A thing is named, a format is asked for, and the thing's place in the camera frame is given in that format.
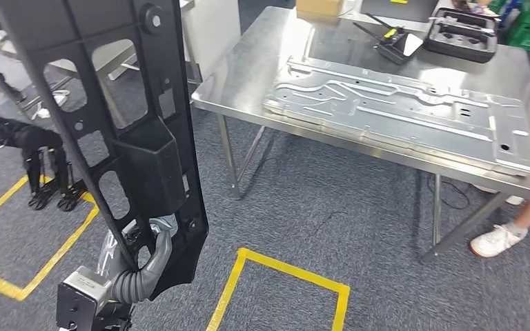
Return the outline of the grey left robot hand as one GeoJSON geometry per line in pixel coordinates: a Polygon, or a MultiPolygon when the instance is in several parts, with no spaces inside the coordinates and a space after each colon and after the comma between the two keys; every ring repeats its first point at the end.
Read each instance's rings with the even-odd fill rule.
{"type": "Polygon", "coordinates": [[[159,218],[150,220],[151,230],[155,236],[155,251],[147,263],[138,270],[133,270],[128,259],[121,252],[119,241],[108,230],[99,253],[96,274],[108,280],[123,279],[134,283],[157,283],[172,252],[171,226],[159,218]]]}

